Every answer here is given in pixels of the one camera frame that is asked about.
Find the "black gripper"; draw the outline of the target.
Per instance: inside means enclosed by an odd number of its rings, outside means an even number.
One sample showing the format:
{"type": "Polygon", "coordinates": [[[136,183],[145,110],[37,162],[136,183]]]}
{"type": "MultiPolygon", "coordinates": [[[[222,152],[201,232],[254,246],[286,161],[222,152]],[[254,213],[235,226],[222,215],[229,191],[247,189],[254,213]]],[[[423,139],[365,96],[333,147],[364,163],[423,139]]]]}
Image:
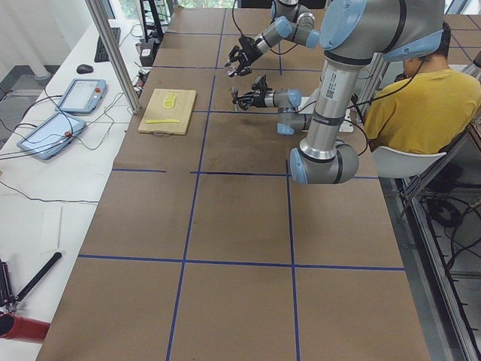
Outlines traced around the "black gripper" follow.
{"type": "Polygon", "coordinates": [[[245,35],[238,38],[239,45],[234,45],[228,54],[228,64],[235,65],[234,76],[247,76],[252,73],[251,65],[262,55],[256,41],[245,35]]]}
{"type": "Polygon", "coordinates": [[[267,107],[264,93],[258,93],[258,92],[247,92],[244,94],[237,93],[235,96],[235,99],[237,100],[234,104],[234,109],[236,111],[240,111],[240,110],[247,111],[251,107],[256,107],[256,108],[267,107]]]}

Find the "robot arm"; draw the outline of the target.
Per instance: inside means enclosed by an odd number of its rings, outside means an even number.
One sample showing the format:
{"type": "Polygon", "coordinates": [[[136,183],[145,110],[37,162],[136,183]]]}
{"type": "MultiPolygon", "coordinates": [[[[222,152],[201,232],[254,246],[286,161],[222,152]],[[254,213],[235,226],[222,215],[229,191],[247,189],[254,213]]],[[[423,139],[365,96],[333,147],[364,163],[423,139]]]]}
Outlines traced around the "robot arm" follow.
{"type": "Polygon", "coordinates": [[[228,54],[226,74],[229,77],[250,74],[251,65],[283,40],[295,47],[315,48],[320,37],[315,25],[313,13],[298,1],[272,1],[270,24],[255,37],[240,33],[239,44],[228,54]]]}
{"type": "Polygon", "coordinates": [[[316,94],[307,137],[290,152],[290,171],[300,184],[339,184],[358,170],[354,149],[337,139],[362,67],[375,53],[387,62],[433,53],[443,28],[442,1],[335,1],[320,30],[314,15],[297,1],[275,1],[272,22],[255,38],[244,35],[229,54],[229,76],[250,65],[283,39],[324,50],[325,69],[316,94]]]}

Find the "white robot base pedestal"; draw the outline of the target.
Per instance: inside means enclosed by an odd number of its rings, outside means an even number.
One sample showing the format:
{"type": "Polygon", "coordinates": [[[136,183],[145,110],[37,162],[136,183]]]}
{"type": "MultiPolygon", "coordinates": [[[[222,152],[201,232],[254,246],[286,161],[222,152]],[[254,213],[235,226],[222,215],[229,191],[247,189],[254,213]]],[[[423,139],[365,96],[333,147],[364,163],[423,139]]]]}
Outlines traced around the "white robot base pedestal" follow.
{"type": "MultiPolygon", "coordinates": [[[[319,87],[315,88],[309,96],[301,96],[301,103],[296,113],[305,116],[304,125],[301,128],[302,132],[308,131],[311,120],[320,113],[320,111],[317,110],[318,93],[319,87]]],[[[351,124],[351,118],[348,113],[349,111],[345,110],[344,114],[340,117],[327,117],[326,122],[329,121],[332,126],[337,126],[339,132],[353,132],[354,125],[351,124]]]]}

